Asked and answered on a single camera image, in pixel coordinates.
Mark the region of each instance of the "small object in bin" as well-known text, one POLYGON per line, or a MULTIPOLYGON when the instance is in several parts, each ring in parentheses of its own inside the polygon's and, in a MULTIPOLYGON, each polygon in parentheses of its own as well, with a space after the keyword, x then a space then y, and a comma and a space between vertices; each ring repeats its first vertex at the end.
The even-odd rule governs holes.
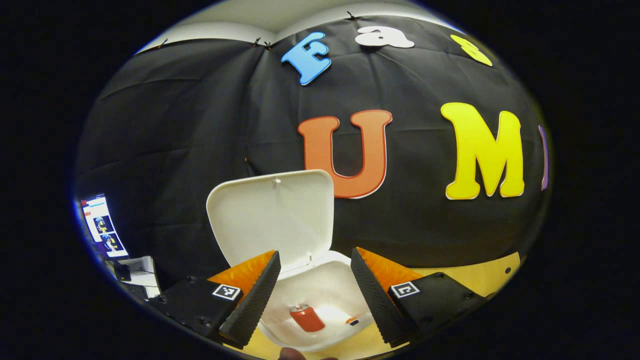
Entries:
POLYGON ((309 305, 292 306, 289 308, 289 314, 306 332, 324 329, 324 323, 320 320, 314 308, 309 305))
POLYGON ((360 321, 357 318, 349 318, 349 320, 346 321, 346 324, 349 324, 351 326, 354 326, 355 324, 359 323, 360 321))

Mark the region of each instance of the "open lid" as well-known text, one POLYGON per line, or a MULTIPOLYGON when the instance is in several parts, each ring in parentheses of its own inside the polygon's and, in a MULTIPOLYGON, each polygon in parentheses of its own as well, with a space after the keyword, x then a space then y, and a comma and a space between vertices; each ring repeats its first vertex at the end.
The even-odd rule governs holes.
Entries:
POLYGON ((333 180, 303 170, 227 181, 209 194, 207 214, 230 266, 277 250, 286 272, 329 251, 333 180))

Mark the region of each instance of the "white trash bin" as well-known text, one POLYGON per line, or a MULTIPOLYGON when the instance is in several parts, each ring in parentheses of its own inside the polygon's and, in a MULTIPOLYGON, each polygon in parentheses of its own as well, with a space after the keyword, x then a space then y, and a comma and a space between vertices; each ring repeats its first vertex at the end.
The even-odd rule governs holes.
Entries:
POLYGON ((276 345, 319 351, 373 322, 351 259, 329 250, 333 181, 324 170, 222 183, 207 198, 207 214, 230 266, 269 250, 280 252, 280 275, 258 323, 276 345), (289 308, 302 304, 313 307, 324 329, 306 332, 294 321, 289 308), (348 324, 350 318, 357 323, 348 324))

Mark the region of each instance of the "monitor screen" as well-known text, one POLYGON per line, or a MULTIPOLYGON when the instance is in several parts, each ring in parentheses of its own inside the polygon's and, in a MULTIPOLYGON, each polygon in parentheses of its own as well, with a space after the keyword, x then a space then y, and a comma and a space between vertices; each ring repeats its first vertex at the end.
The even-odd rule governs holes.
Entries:
POLYGON ((129 253, 116 232, 104 194, 82 200, 81 204, 93 241, 102 247, 100 252, 109 258, 128 258, 129 253))

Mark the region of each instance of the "ceiling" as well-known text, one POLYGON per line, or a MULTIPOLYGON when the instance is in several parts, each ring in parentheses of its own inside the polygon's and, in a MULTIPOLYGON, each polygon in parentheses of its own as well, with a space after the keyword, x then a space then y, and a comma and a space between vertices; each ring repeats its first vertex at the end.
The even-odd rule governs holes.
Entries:
POLYGON ((226 0, 178 22, 176 26, 196 22, 236 22, 278 33, 287 26, 322 10, 362 3, 399 4, 423 10, 422 7, 406 0, 226 0))

